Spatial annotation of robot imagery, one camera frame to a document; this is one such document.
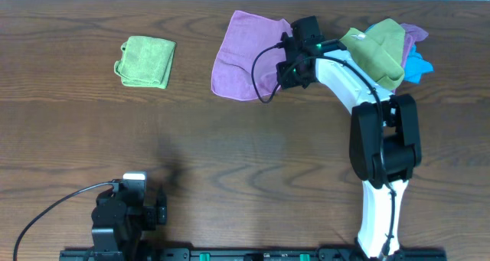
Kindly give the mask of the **pink microfiber cloth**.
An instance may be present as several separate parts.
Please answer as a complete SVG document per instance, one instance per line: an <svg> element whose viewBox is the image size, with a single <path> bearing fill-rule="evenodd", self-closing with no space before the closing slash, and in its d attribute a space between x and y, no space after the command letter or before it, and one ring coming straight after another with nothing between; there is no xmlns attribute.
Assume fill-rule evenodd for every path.
<svg viewBox="0 0 490 261"><path fill-rule="evenodd" d="M285 51L275 47L283 33L292 34L285 19L235 11L214 62L212 92L239 101L271 95L277 85L276 65L286 59Z"/></svg>

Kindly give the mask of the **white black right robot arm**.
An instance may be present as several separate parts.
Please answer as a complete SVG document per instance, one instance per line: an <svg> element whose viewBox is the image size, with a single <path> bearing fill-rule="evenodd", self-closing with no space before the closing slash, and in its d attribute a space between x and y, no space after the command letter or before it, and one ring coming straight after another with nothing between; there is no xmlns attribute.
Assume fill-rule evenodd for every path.
<svg viewBox="0 0 490 261"><path fill-rule="evenodd" d="M365 259L396 259L401 254L397 228L403 193L421 162L413 97L395 96L377 85L338 40L284 36L277 47L286 54L276 65L279 86L321 83L349 111L349 158L363 188L356 244Z"/></svg>

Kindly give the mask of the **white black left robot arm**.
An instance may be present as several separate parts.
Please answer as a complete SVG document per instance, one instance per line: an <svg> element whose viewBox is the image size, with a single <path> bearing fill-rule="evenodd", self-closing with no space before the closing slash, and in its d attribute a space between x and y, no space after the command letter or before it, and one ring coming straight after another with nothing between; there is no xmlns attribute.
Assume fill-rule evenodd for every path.
<svg viewBox="0 0 490 261"><path fill-rule="evenodd" d="M118 184L97 196L92 214L93 246L84 260L158 260L158 250L141 240L142 233L167 222L167 197L158 189L155 204L145 205L145 185Z"/></svg>

